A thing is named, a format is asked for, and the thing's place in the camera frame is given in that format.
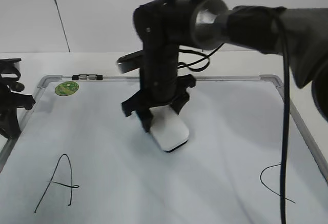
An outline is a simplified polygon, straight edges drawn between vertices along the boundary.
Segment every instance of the whiteboard frame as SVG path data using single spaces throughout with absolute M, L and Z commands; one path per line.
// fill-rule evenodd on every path
M 283 83 L 281 79 L 277 75 L 260 75 L 260 76 L 206 76 L 206 77 L 197 77 L 197 81 L 206 82 L 206 81 L 220 81 L 220 82 L 271 82 L 277 89 L 278 93 L 280 94 L 283 100 Z M 24 129 L 27 122 L 29 121 L 32 113 L 34 112 L 35 107 L 38 105 L 45 89 L 47 88 L 48 84 L 51 82 L 60 82 L 60 81 L 68 81 L 72 80 L 72 76 L 62 76 L 62 75 L 46 75 L 44 76 L 39 84 L 37 85 L 33 97 L 35 99 L 35 105 L 32 110 L 26 110 L 23 112 L 21 117 L 19 118 L 19 125 L 21 130 Z M 103 80 L 95 80 L 95 79 L 83 79 L 83 80 L 75 80 L 76 82 L 137 82 L 137 77 L 110 77 L 104 76 Z M 298 113 L 295 105 L 291 101 L 291 109 L 290 114 L 299 130 L 300 134 L 302 135 L 307 147 L 309 148 L 318 168 L 325 178 L 326 182 L 328 183 L 328 163 L 325 160 L 323 154 L 321 153 L 318 145 L 316 144 L 314 138 L 312 137 L 310 131 L 308 130 L 307 126 L 305 125 L 302 117 Z M 17 140 L 16 139 L 8 139 L 6 144 L 4 145 L 3 149 L 0 151 L 0 173 L 10 156 L 11 151 L 13 150 Z

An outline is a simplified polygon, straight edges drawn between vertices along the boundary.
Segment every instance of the green sticker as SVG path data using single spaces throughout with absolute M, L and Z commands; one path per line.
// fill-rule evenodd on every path
M 78 83 L 64 82 L 56 87 L 55 93 L 59 96 L 69 96 L 77 92 L 77 90 L 78 90 Z

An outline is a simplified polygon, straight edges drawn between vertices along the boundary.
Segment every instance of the handwritten mark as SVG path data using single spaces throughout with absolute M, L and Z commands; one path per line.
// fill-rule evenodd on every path
M 267 170 L 267 169 L 269 169 L 269 168 L 273 168 L 273 167 L 277 167 L 277 166 L 280 166 L 281 164 L 276 164 L 276 165 L 272 165 L 272 166 L 268 166 L 268 167 L 266 167 L 265 169 L 263 169 L 262 170 L 262 172 L 261 172 L 261 174 L 260 174 L 260 181 L 261 181 L 261 183 L 269 190 L 269 191 L 271 191 L 271 192 L 273 192 L 274 194 L 276 194 L 276 195 L 278 195 L 279 197 L 280 197 L 280 194 L 278 194 L 278 193 L 276 193 L 275 191 L 273 191 L 272 189 L 270 189 L 264 182 L 263 182 L 263 180 L 262 180 L 262 175 L 263 175 L 263 173 L 265 172 L 265 170 Z M 288 199 L 288 198 L 285 198 L 287 201 L 290 201 L 290 202 L 292 202 L 292 203 L 295 203 L 294 201 L 292 201 L 292 200 L 290 200 L 290 199 Z
M 65 157 L 67 158 L 68 163 L 69 163 L 69 165 L 70 165 L 70 170 L 71 170 L 71 185 L 70 185 L 70 186 L 69 186 L 69 185 L 66 185 L 66 184 L 63 184 L 63 183 L 56 182 L 56 181 L 52 181 L 52 179 L 53 179 L 53 177 L 54 177 L 54 175 L 55 175 L 55 173 L 56 173 L 56 170 L 57 170 L 57 168 L 58 168 L 59 162 L 60 162 L 60 160 L 62 159 L 63 156 L 65 156 Z M 56 165 L 56 167 L 55 167 L 55 170 L 54 170 L 53 173 L 52 173 L 51 179 L 50 179 L 50 181 L 49 181 L 49 183 L 48 183 L 48 185 L 47 185 L 45 191 L 43 192 L 43 195 L 42 195 L 42 197 L 41 197 L 39 203 L 37 204 L 37 206 L 36 206 L 36 208 L 35 208 L 35 210 L 34 210 L 34 213 L 35 213 L 35 214 L 36 214 L 36 211 L 37 211 L 37 209 L 39 208 L 39 206 L 40 206 L 40 204 L 41 204 L 41 202 L 42 202 L 43 197 L 46 195 L 46 192 L 47 192 L 47 190 L 48 190 L 48 188 L 49 188 L 49 186 L 50 186 L 51 183 L 54 183 L 54 184 L 57 184 L 57 185 L 61 185 L 61 186 L 64 186 L 64 187 L 71 188 L 71 197 L 70 197 L 70 202 L 69 202 L 69 204 L 68 204 L 68 206 L 70 206 L 70 205 L 72 204 L 73 189 L 79 188 L 80 186 L 79 186 L 79 185 L 73 185 L 73 171 L 72 171 L 72 165 L 71 165 L 70 158 L 69 158 L 69 156 L 68 156 L 67 154 L 63 154 L 63 155 L 61 155 L 60 158 L 58 159 L 57 165 Z

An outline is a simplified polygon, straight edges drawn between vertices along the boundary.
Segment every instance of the white eraser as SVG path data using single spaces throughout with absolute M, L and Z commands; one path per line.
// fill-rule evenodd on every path
M 150 110 L 154 116 L 150 133 L 163 151 L 171 152 L 188 141 L 189 129 L 171 106 Z

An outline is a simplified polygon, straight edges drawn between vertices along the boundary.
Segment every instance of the black wire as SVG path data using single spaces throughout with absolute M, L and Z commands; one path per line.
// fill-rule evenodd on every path
M 213 50 L 210 54 L 208 55 L 205 55 L 204 53 L 202 52 L 198 52 L 198 51 L 193 51 L 193 50 L 183 50 L 183 49 L 180 49 L 179 51 L 182 52 L 182 53 L 187 53 L 187 54 L 194 54 L 194 55 L 199 55 L 199 56 L 203 56 L 203 58 L 201 58 L 200 60 L 197 60 L 193 63 L 190 63 L 190 64 L 186 64 L 184 62 L 179 62 L 178 63 L 178 69 L 182 69 L 182 68 L 188 68 L 190 71 L 193 71 L 193 72 L 201 72 L 203 70 L 205 70 L 209 65 L 210 65 L 210 57 L 216 53 L 221 47 L 223 46 L 223 44 L 221 44 L 220 46 L 218 46 L 215 50 Z M 190 66 L 193 66 L 195 64 L 198 64 L 204 60 L 208 60 L 208 62 L 201 68 L 198 68 L 198 69 L 195 69 L 195 68 L 190 68 Z
M 280 194 L 278 194 L 278 193 L 276 193 L 275 191 L 273 191 L 271 188 L 269 188 L 264 182 L 263 182 L 263 180 L 262 180 L 262 175 L 263 175 L 263 173 L 267 170 L 267 169 L 269 169 L 269 168 L 273 168 L 273 167 L 276 167 L 276 166 L 280 166 L 281 164 L 276 164 L 276 165 L 272 165 L 272 166 L 268 166 L 268 167 L 266 167 L 265 169 L 263 169 L 262 170 L 262 172 L 261 172 L 261 174 L 260 174 L 260 181 L 261 181 L 261 183 L 269 190 L 269 191 L 271 191 L 271 192 L 273 192 L 274 194 L 276 194 L 276 195 L 278 195 L 279 197 L 280 197 Z M 294 201 L 292 201 L 292 200 L 290 200 L 289 198 L 285 198 L 286 200 L 288 200 L 288 201 L 290 201 L 290 202 L 292 202 L 292 203 L 295 203 Z
M 68 163 L 69 163 L 69 165 L 70 165 L 70 169 L 71 169 L 71 185 L 70 185 L 70 186 L 65 185 L 65 184 L 61 184 L 61 183 L 58 183 L 58 182 L 55 182 L 55 181 L 52 181 L 53 176 L 55 175 L 56 170 L 57 170 L 57 168 L 58 168 L 59 162 L 60 162 L 60 160 L 61 160 L 61 158 L 62 158 L 63 156 L 66 156 L 66 157 L 67 157 L 67 160 L 68 160 Z M 69 187 L 69 188 L 71 188 L 71 197 L 70 197 L 70 202 L 69 202 L 69 204 L 68 204 L 68 206 L 70 206 L 70 205 L 72 204 L 73 188 L 79 188 L 79 186 L 78 186 L 78 185 L 73 185 L 73 171 L 72 171 L 72 165 L 71 165 L 70 158 L 69 158 L 69 156 L 68 156 L 67 154 L 63 154 L 63 155 L 61 155 L 60 158 L 58 159 L 58 162 L 57 162 L 57 164 L 56 164 L 55 170 L 54 170 L 53 173 L 52 173 L 51 179 L 50 179 L 50 181 L 49 181 L 49 183 L 48 183 L 48 185 L 47 185 L 45 191 L 43 192 L 42 197 L 41 197 L 39 203 L 37 204 L 37 206 L 36 206 L 36 208 L 35 208 L 35 210 L 34 210 L 34 213 L 35 213 L 35 214 L 36 214 L 36 211 L 37 211 L 37 209 L 39 208 L 39 206 L 40 206 L 40 204 L 41 204 L 41 202 L 42 202 L 43 197 L 46 195 L 46 192 L 47 192 L 47 190 L 48 190 L 48 188 L 49 188 L 49 186 L 50 186 L 51 183 L 55 183 L 55 184 L 59 184 L 59 185 L 62 185 L 62 186 L 65 186 L 65 187 Z
M 279 32 L 283 55 L 283 82 L 284 82 L 284 105 L 283 105 L 283 127 L 282 127 L 282 146 L 281 146 L 281 167 L 280 167 L 280 218 L 281 223 L 286 224 L 286 166 L 288 157 L 288 135 L 290 120 L 290 57 L 288 53 L 288 42 L 286 30 L 279 18 L 278 13 L 273 9 L 265 10 L 273 17 Z

